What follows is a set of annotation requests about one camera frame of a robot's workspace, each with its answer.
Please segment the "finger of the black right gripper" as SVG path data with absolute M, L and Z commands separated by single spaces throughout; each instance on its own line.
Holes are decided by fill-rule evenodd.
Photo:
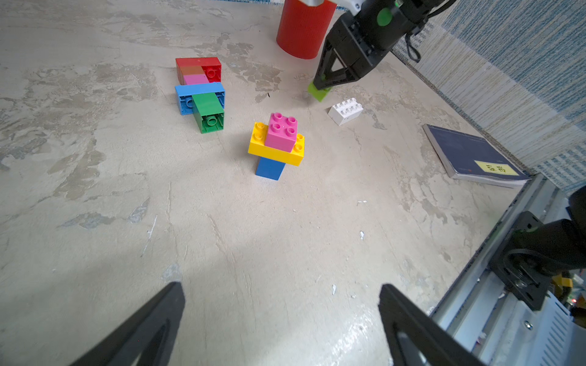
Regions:
M 322 67 L 320 69 L 320 89 L 356 82 L 366 75 L 365 69 L 345 67 L 338 70 Z
M 330 41 L 324 42 L 320 62 L 314 77 L 313 85 L 317 90 L 331 88 L 335 81 L 335 72 L 332 70 L 337 55 Z

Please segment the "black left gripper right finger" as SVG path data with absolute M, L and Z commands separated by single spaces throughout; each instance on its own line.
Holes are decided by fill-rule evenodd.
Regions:
M 394 365 L 481 365 L 394 285 L 384 284 L 378 310 Z

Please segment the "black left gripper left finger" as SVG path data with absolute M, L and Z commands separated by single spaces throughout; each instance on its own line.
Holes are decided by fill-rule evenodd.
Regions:
M 74 365 L 168 365 L 186 306 L 170 282 Z

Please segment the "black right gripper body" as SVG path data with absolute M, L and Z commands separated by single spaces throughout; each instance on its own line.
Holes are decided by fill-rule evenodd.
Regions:
M 337 55 L 332 70 L 353 67 L 365 69 L 367 75 L 375 69 L 385 55 L 381 48 L 383 36 L 375 29 L 388 26 L 393 18 L 391 10 L 381 10 L 358 21 L 349 12 L 342 15 L 326 36 Z

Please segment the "lime green lego brick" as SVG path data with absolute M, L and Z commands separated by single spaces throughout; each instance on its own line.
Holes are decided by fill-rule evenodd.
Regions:
M 326 98 L 326 96 L 330 93 L 331 89 L 332 89 L 331 87 L 330 88 L 317 89 L 317 87 L 312 82 L 308 86 L 308 93 L 309 93 L 310 96 L 312 96 L 313 98 L 315 98 L 318 102 L 323 102 L 323 100 Z

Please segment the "pink lego brick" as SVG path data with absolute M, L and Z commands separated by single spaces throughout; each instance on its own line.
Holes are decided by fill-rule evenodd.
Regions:
M 273 149 L 291 152 L 297 141 L 298 121 L 279 112 L 272 113 L 265 145 Z

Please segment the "yellow lego brick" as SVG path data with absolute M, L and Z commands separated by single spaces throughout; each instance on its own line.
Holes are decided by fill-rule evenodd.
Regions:
M 272 148 L 266 145 L 266 136 L 269 127 L 263 123 L 256 122 L 250 137 L 248 154 L 285 163 L 292 166 L 300 166 L 305 157 L 305 137 L 297 135 L 297 140 L 291 152 Z

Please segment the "red lego brick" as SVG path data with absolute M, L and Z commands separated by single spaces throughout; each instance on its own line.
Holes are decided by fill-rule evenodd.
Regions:
M 216 57 L 200 57 L 200 58 L 176 58 L 176 70 L 179 83 L 182 85 L 183 76 L 179 71 L 181 66 L 201 66 L 207 76 L 209 83 L 221 82 L 221 62 Z

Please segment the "dark blue lego brick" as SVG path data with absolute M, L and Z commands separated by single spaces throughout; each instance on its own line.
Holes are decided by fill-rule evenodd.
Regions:
M 285 163 L 260 157 L 256 168 L 256 175 L 274 181 L 279 181 L 285 166 Z

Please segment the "magenta lego brick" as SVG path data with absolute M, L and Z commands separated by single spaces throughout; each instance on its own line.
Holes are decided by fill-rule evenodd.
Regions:
M 207 84 L 209 80 L 205 74 L 184 75 L 182 85 L 200 85 Z

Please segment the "orange lego brick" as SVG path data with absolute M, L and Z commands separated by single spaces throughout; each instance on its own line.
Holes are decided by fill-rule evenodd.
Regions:
M 204 75 L 205 72 L 201 66 L 181 66 L 179 68 L 182 76 Z

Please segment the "light blue lego brick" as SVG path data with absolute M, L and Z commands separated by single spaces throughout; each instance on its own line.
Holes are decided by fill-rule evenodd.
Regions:
M 175 92 L 178 99 L 178 107 L 181 115 L 193 114 L 194 95 L 215 93 L 221 106 L 225 106 L 225 89 L 220 82 L 212 82 L 194 85 L 177 85 Z

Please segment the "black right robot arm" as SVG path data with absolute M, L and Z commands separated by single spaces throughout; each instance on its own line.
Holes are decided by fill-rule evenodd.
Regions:
M 321 91 L 356 82 L 377 67 L 395 44 L 404 39 L 416 63 L 421 54 L 411 45 L 430 18 L 454 1 L 337 1 L 347 9 L 334 23 L 312 85 Z

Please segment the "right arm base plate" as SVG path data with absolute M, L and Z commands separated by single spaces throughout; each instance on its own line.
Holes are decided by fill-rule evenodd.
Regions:
M 531 212 L 519 215 L 489 265 L 518 300 L 532 311 L 543 306 L 552 278 L 585 268 L 585 216 L 543 224 Z

